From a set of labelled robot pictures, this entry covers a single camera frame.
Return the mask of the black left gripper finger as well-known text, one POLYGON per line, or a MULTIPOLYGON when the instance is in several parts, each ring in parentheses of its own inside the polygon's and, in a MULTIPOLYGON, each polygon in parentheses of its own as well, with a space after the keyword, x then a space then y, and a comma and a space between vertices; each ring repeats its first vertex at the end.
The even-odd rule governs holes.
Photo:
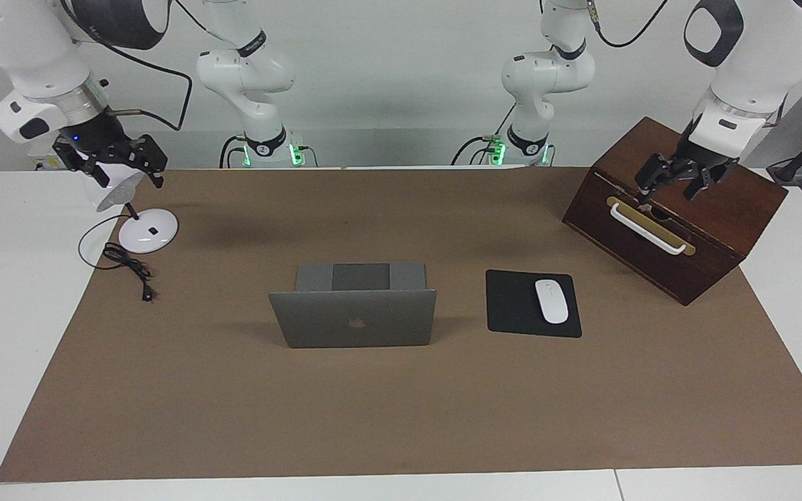
POLYGON ((636 173, 636 184, 640 193, 637 197, 638 203, 647 204, 655 191, 677 182, 678 168, 680 168, 678 158, 667 159, 659 153, 649 156, 636 173))
POLYGON ((682 195, 685 200, 693 202, 704 190, 717 183, 717 167, 696 166, 693 168, 693 177, 682 195))

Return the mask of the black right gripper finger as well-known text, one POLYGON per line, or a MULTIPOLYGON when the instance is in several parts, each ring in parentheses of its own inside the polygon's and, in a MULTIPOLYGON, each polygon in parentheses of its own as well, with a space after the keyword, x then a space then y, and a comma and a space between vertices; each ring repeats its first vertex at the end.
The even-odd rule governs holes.
POLYGON ((143 134, 131 140, 131 167, 142 171, 152 181, 156 189, 162 189, 168 156, 162 151, 156 140, 149 134, 143 134))
POLYGON ((86 159, 82 158, 79 152, 62 138, 54 141, 53 150, 67 170, 88 175, 99 187, 106 188, 109 186, 111 178, 105 173, 103 167, 98 164, 95 155, 86 159))

